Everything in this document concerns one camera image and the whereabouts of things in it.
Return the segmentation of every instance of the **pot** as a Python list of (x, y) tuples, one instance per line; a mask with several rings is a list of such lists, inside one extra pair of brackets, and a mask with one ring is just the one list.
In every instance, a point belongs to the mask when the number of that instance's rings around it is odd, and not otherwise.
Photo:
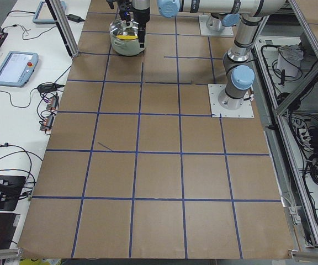
[(112, 48), (121, 55), (138, 55), (140, 52), (144, 51), (145, 47), (139, 47), (137, 34), (137, 22), (132, 20), (127, 26), (126, 21), (116, 19), (110, 25), (110, 39)]

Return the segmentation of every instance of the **blue joint cap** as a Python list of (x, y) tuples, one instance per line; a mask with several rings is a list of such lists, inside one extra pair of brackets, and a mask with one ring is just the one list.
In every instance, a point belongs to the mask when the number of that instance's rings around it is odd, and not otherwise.
[(249, 89), (255, 80), (255, 73), (246, 65), (235, 67), (231, 74), (232, 84), (239, 90)]
[(181, 6), (179, 0), (157, 0), (157, 5), (160, 15), (166, 18), (177, 15)]
[(225, 27), (232, 27), (239, 22), (240, 15), (239, 14), (228, 14), (221, 21), (222, 25)]

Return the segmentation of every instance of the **yellow object inside pot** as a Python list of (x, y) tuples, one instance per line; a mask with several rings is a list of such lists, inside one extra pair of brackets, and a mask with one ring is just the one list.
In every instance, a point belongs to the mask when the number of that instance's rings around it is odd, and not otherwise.
[(137, 36), (131, 36), (131, 35), (117, 35), (116, 36), (120, 40), (135, 40), (138, 39)]

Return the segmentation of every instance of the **white pot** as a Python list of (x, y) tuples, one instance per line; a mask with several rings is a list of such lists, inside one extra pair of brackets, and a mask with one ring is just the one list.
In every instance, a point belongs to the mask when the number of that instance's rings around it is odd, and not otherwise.
[(138, 55), (140, 52), (144, 51), (144, 48), (139, 47), (138, 39), (135, 40), (123, 40), (117, 37), (118, 32), (131, 29), (137, 34), (138, 24), (136, 22), (130, 22), (130, 26), (126, 26), (126, 22), (121, 20), (115, 20), (110, 25), (110, 39), (113, 49), (125, 56)]

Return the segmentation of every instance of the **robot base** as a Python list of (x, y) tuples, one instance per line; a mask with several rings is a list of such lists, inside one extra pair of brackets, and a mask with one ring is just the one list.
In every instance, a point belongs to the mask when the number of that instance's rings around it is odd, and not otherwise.
[(250, 100), (243, 102), (242, 106), (236, 110), (229, 110), (224, 108), (218, 102), (219, 93), (225, 89), (225, 84), (208, 84), (210, 109), (212, 117), (227, 117), (227, 118), (254, 118), (253, 110)]
[(199, 15), (199, 27), (201, 29), (201, 36), (217, 36), (217, 37), (227, 37), (233, 38), (234, 33), (232, 32), (232, 27), (226, 27), (221, 31), (214, 31), (207, 28), (207, 20), (210, 15)]

